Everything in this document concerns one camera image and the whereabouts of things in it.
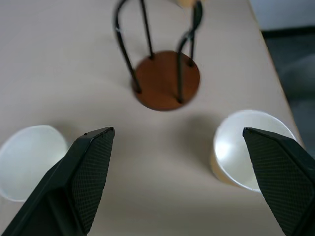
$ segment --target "brown wooden disc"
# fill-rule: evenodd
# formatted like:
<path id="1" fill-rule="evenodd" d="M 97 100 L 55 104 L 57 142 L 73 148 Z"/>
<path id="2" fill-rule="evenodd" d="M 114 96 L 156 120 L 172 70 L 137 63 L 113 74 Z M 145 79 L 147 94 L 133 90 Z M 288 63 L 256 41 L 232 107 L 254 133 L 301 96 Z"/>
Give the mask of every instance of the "brown wooden disc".
<path id="1" fill-rule="evenodd" d="M 142 89 L 136 93 L 137 99 L 146 107 L 157 111 L 169 111 L 187 104 L 196 94 L 200 74 L 193 62 L 188 65 L 189 57 L 182 56 L 183 64 L 183 103 L 178 98 L 177 53 L 162 51 L 154 54 L 154 58 L 145 58 L 135 70 Z"/>

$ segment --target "white paper cup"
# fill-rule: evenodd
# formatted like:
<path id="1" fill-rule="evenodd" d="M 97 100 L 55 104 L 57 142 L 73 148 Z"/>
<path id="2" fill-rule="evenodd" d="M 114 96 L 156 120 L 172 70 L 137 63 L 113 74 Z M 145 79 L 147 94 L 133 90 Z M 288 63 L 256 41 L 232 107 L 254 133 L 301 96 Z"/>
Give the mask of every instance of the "white paper cup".
<path id="1" fill-rule="evenodd" d="M 62 134 L 51 126 L 18 131 L 0 149 L 0 194 L 11 201 L 26 201 L 67 150 Z"/>
<path id="2" fill-rule="evenodd" d="M 260 111 L 239 111 L 226 118 L 217 128 L 213 140 L 210 165 L 222 182 L 260 192 L 243 129 L 257 128 L 295 139 L 292 132 L 277 118 Z"/>

